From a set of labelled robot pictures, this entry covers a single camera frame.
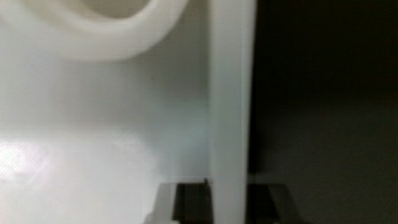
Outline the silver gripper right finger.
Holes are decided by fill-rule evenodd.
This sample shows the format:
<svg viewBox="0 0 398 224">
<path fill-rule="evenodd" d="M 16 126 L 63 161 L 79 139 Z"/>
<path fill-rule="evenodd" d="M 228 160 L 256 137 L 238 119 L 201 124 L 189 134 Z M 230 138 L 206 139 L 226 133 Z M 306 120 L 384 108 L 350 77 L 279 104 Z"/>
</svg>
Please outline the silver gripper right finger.
<svg viewBox="0 0 398 224">
<path fill-rule="evenodd" d="M 247 179 L 246 224 L 302 224 L 302 216 L 288 185 L 254 174 Z"/>
</svg>

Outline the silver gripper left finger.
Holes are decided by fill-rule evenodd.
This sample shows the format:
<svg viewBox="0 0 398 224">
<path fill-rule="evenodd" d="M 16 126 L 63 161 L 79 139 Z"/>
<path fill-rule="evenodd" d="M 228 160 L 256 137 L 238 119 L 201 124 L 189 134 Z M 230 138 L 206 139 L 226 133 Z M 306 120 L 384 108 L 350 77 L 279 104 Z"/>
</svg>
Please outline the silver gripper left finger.
<svg viewBox="0 0 398 224">
<path fill-rule="evenodd" d="M 199 182 L 164 182 L 142 224 L 214 224 L 212 187 Z"/>
</svg>

